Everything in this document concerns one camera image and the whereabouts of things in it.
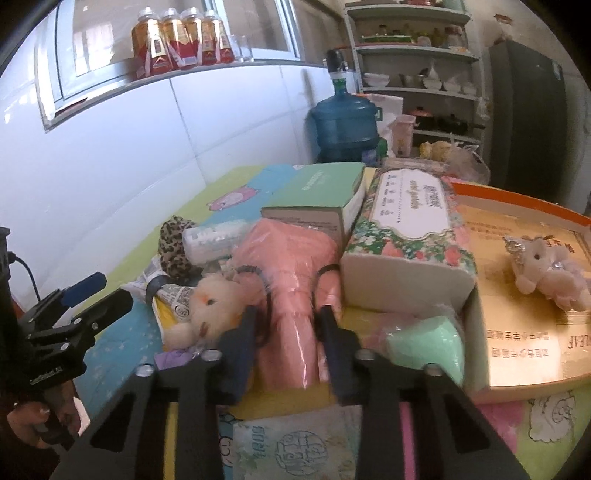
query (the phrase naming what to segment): paper packaging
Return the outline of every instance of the paper packaging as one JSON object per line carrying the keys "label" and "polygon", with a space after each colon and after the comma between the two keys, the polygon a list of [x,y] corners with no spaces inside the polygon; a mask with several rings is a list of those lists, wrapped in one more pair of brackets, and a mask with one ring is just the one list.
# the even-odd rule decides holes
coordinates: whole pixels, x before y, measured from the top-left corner
{"label": "paper packaging", "polygon": [[377,170],[341,267],[349,305],[461,311],[475,266],[452,187],[420,170]]}
{"label": "paper packaging", "polygon": [[520,293],[502,239],[554,235],[548,242],[565,245],[591,272],[584,229],[575,232],[574,224],[509,203],[480,201],[479,207],[460,206],[478,268],[478,292],[466,305],[466,389],[486,403],[549,395],[588,379],[590,313],[563,312],[539,292]]}
{"label": "paper packaging", "polygon": [[365,196],[362,163],[317,163],[301,168],[261,209],[264,218],[326,233],[342,251]]}
{"label": "paper packaging", "polygon": [[359,406],[236,423],[234,480],[353,480],[360,429]]}

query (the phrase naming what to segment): plush toy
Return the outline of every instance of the plush toy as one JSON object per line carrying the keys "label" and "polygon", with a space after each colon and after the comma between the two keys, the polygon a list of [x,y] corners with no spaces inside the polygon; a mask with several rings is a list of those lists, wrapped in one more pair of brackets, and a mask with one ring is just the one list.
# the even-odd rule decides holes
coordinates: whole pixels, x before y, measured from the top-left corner
{"label": "plush toy", "polygon": [[583,270],[563,245],[548,246],[552,236],[531,239],[503,237],[505,248],[511,254],[515,273],[515,286],[529,295],[536,288],[559,308],[568,312],[583,312],[591,307],[591,294]]}
{"label": "plush toy", "polygon": [[190,320],[164,331],[164,346],[170,351],[197,343],[212,348],[221,334],[240,323],[246,307],[241,286],[221,274],[203,277],[189,300]]}

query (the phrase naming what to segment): wall tile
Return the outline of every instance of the wall tile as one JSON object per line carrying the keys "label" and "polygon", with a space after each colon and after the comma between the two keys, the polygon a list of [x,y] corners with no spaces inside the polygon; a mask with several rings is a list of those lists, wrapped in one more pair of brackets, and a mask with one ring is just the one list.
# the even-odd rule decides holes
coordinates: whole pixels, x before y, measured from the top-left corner
{"label": "wall tile", "polygon": [[197,158],[206,182],[216,181],[234,167],[298,164],[300,151],[288,113],[236,135]]}
{"label": "wall tile", "polygon": [[42,290],[69,286],[95,271],[112,271],[155,227],[204,188],[205,180],[194,161],[168,173],[80,239],[62,256]]}
{"label": "wall tile", "polygon": [[[102,102],[49,133],[33,92],[29,86],[0,102],[8,108],[0,118],[0,224],[11,228],[10,249],[44,285],[90,231],[194,155],[169,82]],[[29,101],[14,103],[21,96]],[[11,287],[24,297],[30,283],[14,270]]]}
{"label": "wall tile", "polygon": [[314,163],[320,148],[316,138],[316,125],[310,116],[310,110],[303,108],[291,113],[291,122],[294,126],[295,138],[300,151],[300,162],[303,165]]}
{"label": "wall tile", "polygon": [[197,154],[290,110],[278,66],[195,72],[171,82]]}

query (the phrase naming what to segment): pot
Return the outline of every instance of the pot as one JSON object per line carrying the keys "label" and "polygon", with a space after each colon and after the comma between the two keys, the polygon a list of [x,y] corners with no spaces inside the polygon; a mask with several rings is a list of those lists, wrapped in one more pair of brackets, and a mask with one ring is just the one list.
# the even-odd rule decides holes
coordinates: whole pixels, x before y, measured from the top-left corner
{"label": "pot", "polygon": [[435,117],[431,112],[427,112],[422,106],[418,106],[410,112],[416,118],[414,126],[420,130],[434,130],[436,128]]}
{"label": "pot", "polygon": [[468,122],[456,118],[452,113],[450,116],[441,116],[437,119],[439,130],[448,134],[465,135],[468,132]]}

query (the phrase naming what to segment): floral tissue box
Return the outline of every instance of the floral tissue box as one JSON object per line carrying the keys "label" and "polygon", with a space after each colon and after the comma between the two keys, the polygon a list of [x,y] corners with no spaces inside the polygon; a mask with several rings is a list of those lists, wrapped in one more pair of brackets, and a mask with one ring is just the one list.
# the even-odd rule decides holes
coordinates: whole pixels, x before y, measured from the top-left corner
{"label": "floral tissue box", "polygon": [[376,171],[341,264],[346,301],[384,312],[460,311],[476,281],[453,189],[421,170]]}

